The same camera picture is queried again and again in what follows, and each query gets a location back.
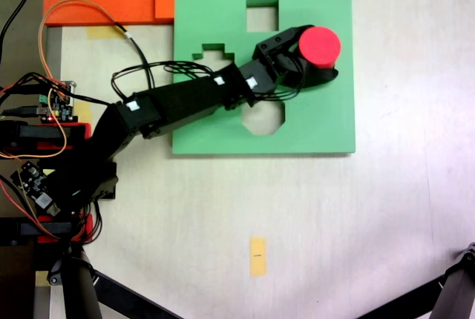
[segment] white sticker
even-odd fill
[[[246,79],[246,82],[247,82],[247,85],[253,89],[255,86],[258,85],[258,82],[255,80],[255,78],[252,76],[251,78],[249,79]]]
[[[50,205],[50,203],[52,202],[53,200],[50,198],[49,195],[47,195],[46,193],[42,193],[42,195],[40,195],[37,199],[36,199],[36,204],[38,204],[39,206],[41,206],[43,209],[45,209],[48,205]]]
[[[214,78],[214,81],[215,81],[216,84],[218,84],[218,85],[223,85],[223,84],[225,84],[224,79],[223,79],[222,76],[217,76],[216,78]]]
[[[55,217],[59,212],[61,211],[60,208],[58,208],[56,206],[56,204],[51,204],[51,206],[48,208],[48,210],[46,211],[49,215],[51,215],[52,217]]]
[[[136,111],[140,109],[140,106],[137,104],[135,100],[128,102],[127,107],[130,109],[130,111]]]

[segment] white surface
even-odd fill
[[[137,137],[92,263],[186,319],[355,318],[441,274],[475,240],[474,21],[475,0],[353,0],[357,152],[173,157],[168,137]],[[172,57],[171,27],[131,32],[150,61]],[[126,41],[63,31],[78,93],[117,100],[111,74],[136,63]]]

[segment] red cap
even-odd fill
[[[341,52],[341,42],[331,29],[311,27],[302,33],[298,48],[307,61],[319,68],[327,69],[335,67]]]

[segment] orange wire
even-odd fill
[[[58,237],[54,236],[53,234],[51,234],[48,230],[46,230],[46,229],[42,226],[42,224],[40,224],[39,222],[36,222],[36,220],[34,220],[33,217],[31,217],[31,215],[29,215],[20,205],[18,205],[18,204],[16,203],[15,200],[13,200],[13,198],[8,194],[7,189],[5,189],[5,186],[3,185],[3,182],[2,182],[2,181],[0,181],[0,187],[1,187],[2,191],[4,192],[5,196],[7,197],[7,199],[8,199],[18,210],[20,210],[23,214],[25,214],[25,215],[28,217],[28,219],[30,219],[30,220],[33,222],[33,224],[35,224],[36,226],[38,226],[45,234],[47,234],[47,235],[49,235],[49,236],[52,236],[52,237],[55,237],[56,239],[58,238]]]
[[[61,0],[61,1],[58,1],[57,3],[55,3],[53,6],[51,6],[48,11],[46,12],[46,14],[43,16],[43,19],[39,25],[39,31],[38,31],[38,49],[39,49],[39,57],[42,61],[42,64],[43,64],[43,68],[45,69],[46,71],[46,74],[48,75],[48,77],[52,78],[53,77],[53,74],[51,73],[51,70],[50,68],[48,67],[48,64],[46,62],[46,58],[45,58],[45,53],[43,51],[43,28],[45,27],[45,22],[48,18],[48,16],[56,9],[58,8],[59,6],[61,5],[64,5],[64,4],[71,4],[71,3],[76,3],[76,4],[86,4],[86,5],[90,5],[92,7],[95,7],[96,9],[100,10],[101,12],[103,12],[108,18],[111,19],[112,22],[117,22],[116,19],[104,8],[102,7],[101,5],[95,3],[94,1],[91,1],[91,0]]]
[[[53,89],[50,89],[50,92],[47,94],[47,106],[50,108],[50,113],[51,116],[54,118],[54,121],[56,121],[56,124],[59,126],[59,130],[61,130],[62,136],[65,139],[65,144],[62,146],[61,150],[56,152],[55,154],[46,154],[46,155],[37,155],[37,154],[19,154],[16,156],[6,156],[4,154],[0,154],[0,157],[2,158],[8,158],[8,159],[15,159],[19,157],[29,157],[29,158],[50,158],[50,157],[55,157],[58,156],[60,153],[62,153],[68,144],[68,138],[66,137],[65,130],[62,128],[61,124],[59,123],[58,119],[54,115],[53,109],[51,107],[51,93],[53,92]]]

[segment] green board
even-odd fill
[[[237,66],[251,60],[255,45],[277,32],[246,32],[251,0],[175,0],[174,59],[194,60],[203,45],[225,45]],[[336,80],[285,102],[285,123],[273,135],[255,136],[241,108],[174,132],[174,154],[295,154],[355,151],[351,0],[278,0],[279,31],[306,24],[325,26],[341,40]],[[178,76],[175,82],[185,80]]]

